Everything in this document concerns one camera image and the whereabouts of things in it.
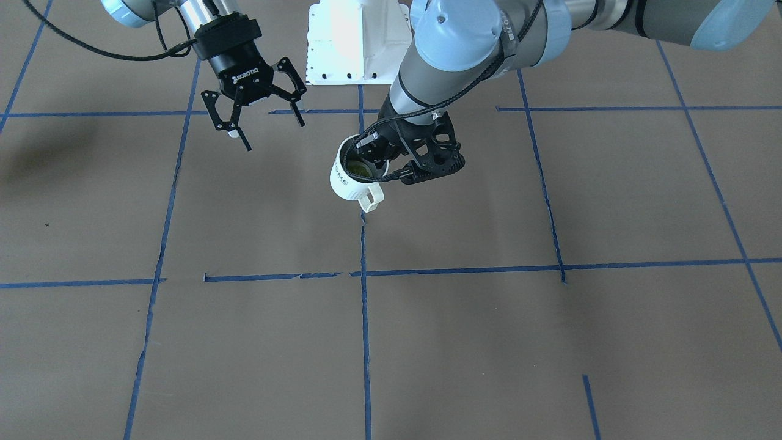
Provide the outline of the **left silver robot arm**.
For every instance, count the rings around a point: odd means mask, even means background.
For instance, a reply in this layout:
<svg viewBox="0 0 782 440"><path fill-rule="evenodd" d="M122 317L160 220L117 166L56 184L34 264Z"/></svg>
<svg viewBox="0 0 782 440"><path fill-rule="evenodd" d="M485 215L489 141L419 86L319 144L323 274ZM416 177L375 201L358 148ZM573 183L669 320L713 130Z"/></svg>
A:
<svg viewBox="0 0 782 440"><path fill-rule="evenodd" d="M413 41L377 122L348 152L374 163L406 154L414 137L403 130L433 127L436 112L483 81L555 59L579 29L723 52L772 8L771 1L414 1Z"/></svg>

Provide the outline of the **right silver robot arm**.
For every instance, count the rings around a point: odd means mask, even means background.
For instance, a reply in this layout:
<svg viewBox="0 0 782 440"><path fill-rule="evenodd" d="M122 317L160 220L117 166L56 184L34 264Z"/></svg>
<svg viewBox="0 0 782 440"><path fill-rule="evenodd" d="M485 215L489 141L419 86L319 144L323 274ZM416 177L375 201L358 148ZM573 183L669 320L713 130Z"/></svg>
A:
<svg viewBox="0 0 782 440"><path fill-rule="evenodd" d="M193 49L201 61L208 61L215 73L218 91L203 91L201 97L218 131L242 139L251 146L239 125L242 108L271 95L290 103L300 126L304 126L296 103L307 91L304 81L287 57L271 66L256 39L262 36L257 20L249 18L235 1L103 1L110 17L131 28L156 22L164 12L181 14Z"/></svg>

